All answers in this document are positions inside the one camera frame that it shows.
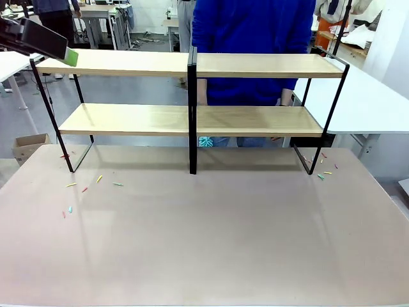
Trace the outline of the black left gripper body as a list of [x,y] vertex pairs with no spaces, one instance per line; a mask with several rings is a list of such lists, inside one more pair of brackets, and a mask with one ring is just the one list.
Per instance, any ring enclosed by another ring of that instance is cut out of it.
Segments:
[[21,20],[4,19],[1,17],[1,49],[24,52],[22,45],[17,41],[21,31]]

